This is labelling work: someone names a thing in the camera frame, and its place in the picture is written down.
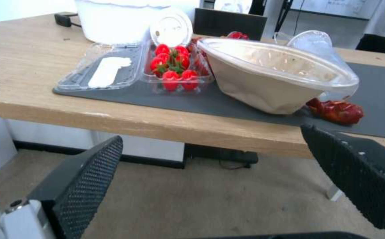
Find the red pepper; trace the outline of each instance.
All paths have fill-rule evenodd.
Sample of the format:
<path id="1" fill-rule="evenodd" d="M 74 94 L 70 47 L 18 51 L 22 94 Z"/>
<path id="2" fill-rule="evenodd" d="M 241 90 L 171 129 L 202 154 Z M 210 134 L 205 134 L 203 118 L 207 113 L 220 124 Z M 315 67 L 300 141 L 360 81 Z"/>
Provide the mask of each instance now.
<path id="1" fill-rule="evenodd" d="M 314 98 L 306 103 L 315 115 L 338 124 L 357 124 L 364 117 L 360 106 L 346 101 L 320 102 Z"/>

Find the tomato container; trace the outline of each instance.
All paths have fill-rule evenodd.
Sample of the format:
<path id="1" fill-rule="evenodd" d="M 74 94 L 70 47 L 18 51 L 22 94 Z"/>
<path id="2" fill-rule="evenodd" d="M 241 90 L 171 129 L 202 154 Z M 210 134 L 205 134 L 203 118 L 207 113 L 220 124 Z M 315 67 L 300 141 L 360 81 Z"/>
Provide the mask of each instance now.
<path id="1" fill-rule="evenodd" d="M 151 61 L 155 57 L 156 46 L 149 41 L 144 46 L 143 72 L 141 81 L 148 83 L 150 90 L 157 94 L 199 94 L 206 86 L 214 81 L 212 71 L 207 63 L 205 53 L 200 51 L 196 44 L 189 44 L 189 70 L 197 72 L 196 77 L 177 80 L 175 83 L 167 83 L 163 78 L 157 77 L 150 68 Z"/>

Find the table leg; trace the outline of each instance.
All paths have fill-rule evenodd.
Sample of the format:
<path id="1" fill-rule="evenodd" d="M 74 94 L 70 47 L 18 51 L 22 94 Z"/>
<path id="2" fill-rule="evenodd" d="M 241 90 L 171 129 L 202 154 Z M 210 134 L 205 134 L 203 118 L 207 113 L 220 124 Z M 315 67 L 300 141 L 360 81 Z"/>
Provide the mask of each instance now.
<path id="1" fill-rule="evenodd" d="M 334 184 L 328 189 L 327 193 L 327 198 L 330 201 L 337 201 L 342 195 L 343 192 Z"/>

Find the whiteboard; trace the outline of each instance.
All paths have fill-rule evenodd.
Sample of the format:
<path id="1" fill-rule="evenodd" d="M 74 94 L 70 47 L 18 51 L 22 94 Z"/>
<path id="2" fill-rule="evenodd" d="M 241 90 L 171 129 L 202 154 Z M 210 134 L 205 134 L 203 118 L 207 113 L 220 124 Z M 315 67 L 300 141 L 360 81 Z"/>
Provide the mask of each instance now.
<path id="1" fill-rule="evenodd" d="M 291 9 L 351 18 L 370 19 L 380 0 L 293 0 Z"/>

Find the white round lid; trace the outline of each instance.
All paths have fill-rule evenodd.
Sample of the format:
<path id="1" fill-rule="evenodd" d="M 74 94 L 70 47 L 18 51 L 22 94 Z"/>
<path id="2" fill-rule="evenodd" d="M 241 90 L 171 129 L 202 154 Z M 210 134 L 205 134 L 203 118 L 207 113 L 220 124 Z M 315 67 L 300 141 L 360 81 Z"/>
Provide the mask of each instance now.
<path id="1" fill-rule="evenodd" d="M 188 45 L 193 32 L 188 16 L 173 7 L 160 10 L 149 31 L 155 45 L 165 44 L 168 47 Z"/>

